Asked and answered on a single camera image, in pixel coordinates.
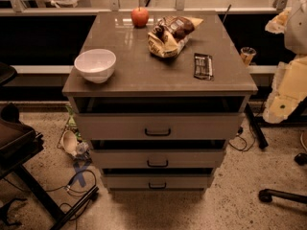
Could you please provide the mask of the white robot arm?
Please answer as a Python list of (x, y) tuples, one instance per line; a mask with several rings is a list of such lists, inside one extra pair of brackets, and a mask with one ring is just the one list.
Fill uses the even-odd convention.
[(289, 63), (278, 63), (263, 112), (267, 123), (279, 124), (307, 97), (307, 0), (297, 0), (270, 20), (265, 30), (283, 34), (285, 48), (295, 54)]

